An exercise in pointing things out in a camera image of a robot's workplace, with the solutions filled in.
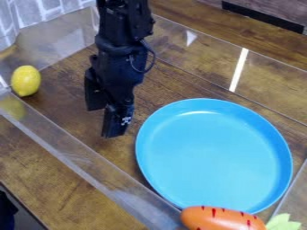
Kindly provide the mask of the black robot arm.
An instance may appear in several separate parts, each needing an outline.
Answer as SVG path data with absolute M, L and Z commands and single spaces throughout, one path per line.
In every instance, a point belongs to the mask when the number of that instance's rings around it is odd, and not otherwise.
M 148 0 L 96 0 L 100 17 L 97 53 L 84 75 L 85 104 L 103 110 L 101 135 L 124 134 L 134 118 L 136 85 L 155 65 L 156 53 L 146 41 L 155 19 Z

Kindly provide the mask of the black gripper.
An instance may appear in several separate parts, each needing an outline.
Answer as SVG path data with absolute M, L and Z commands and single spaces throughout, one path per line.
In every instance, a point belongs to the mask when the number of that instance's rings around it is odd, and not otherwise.
M 140 42 L 115 46 L 95 38 L 99 53 L 89 57 L 84 75 L 85 104 L 89 111 L 104 109 L 101 135 L 119 137 L 134 118 L 134 87 L 143 82 L 148 50 Z

